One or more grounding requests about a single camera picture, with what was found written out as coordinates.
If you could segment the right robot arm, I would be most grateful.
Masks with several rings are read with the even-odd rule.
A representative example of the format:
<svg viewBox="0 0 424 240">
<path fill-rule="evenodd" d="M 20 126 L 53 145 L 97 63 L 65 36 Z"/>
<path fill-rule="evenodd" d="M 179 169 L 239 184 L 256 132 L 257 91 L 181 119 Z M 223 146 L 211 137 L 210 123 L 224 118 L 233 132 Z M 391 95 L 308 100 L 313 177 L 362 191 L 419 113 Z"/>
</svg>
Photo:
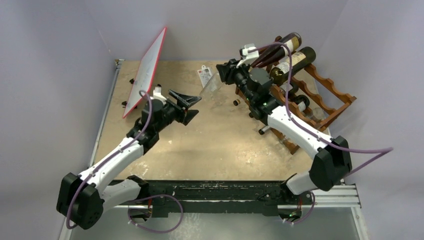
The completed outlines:
<svg viewBox="0 0 424 240">
<path fill-rule="evenodd" d="M 289 178 L 280 196 L 288 204 L 294 203 L 304 192 L 319 189 L 329 191 L 352 170 L 348 141 L 342 136 L 332 137 L 304 122 L 291 113 L 282 99 L 281 89 L 273 84 L 262 68 L 252 70 L 238 60 L 217 64 L 219 79 L 226 85 L 236 85 L 244 95 L 252 116 L 287 136 L 312 159 L 310 169 Z"/>
</svg>

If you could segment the clear glass bottle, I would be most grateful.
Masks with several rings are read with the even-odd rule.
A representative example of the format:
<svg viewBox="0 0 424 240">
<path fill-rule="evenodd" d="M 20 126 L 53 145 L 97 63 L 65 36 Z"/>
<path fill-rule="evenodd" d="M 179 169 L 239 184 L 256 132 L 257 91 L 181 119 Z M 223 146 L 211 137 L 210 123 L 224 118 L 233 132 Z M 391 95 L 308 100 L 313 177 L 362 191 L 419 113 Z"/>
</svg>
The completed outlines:
<svg viewBox="0 0 424 240">
<path fill-rule="evenodd" d="M 230 104 L 226 85 L 222 82 L 220 74 L 215 73 L 200 92 L 201 103 L 210 112 L 216 112 Z"/>
</svg>

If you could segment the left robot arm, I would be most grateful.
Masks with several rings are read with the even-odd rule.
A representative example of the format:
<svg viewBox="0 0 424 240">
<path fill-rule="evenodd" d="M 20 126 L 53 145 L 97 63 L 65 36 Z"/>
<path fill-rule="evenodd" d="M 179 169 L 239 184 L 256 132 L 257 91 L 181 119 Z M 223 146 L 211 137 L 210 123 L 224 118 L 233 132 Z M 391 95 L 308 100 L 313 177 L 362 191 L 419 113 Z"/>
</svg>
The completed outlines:
<svg viewBox="0 0 424 240">
<path fill-rule="evenodd" d="M 152 193 L 145 180 L 131 175 L 122 182 L 112 181 L 134 161 L 144 156 L 160 139 L 160 132 L 173 122 L 188 125 L 199 113 L 192 106 L 201 96 L 185 95 L 169 90 L 169 98 L 156 87 L 152 95 L 140 90 L 146 98 L 141 116 L 121 142 L 110 153 L 79 174 L 68 173 L 60 184 L 56 210 L 65 216 L 65 226 L 87 230 L 102 214 L 126 202 L 142 205 L 155 198 L 177 199 L 166 193 Z"/>
</svg>

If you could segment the dark green wine bottle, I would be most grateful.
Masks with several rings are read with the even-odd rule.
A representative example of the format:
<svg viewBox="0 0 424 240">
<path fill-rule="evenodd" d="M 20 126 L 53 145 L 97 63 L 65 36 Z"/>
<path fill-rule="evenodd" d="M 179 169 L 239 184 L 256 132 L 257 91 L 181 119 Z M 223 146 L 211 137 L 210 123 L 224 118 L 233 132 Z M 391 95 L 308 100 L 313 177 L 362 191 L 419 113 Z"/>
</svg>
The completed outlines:
<svg viewBox="0 0 424 240">
<path fill-rule="evenodd" d="M 312 47 L 306 46 L 299 51 L 294 52 L 292 55 L 291 75 L 295 75 L 298 71 L 313 63 L 317 55 Z M 290 70 L 290 59 L 289 56 L 284 57 L 279 64 L 273 67 L 269 73 L 270 78 L 273 80 L 275 85 L 280 86 L 288 80 Z"/>
</svg>

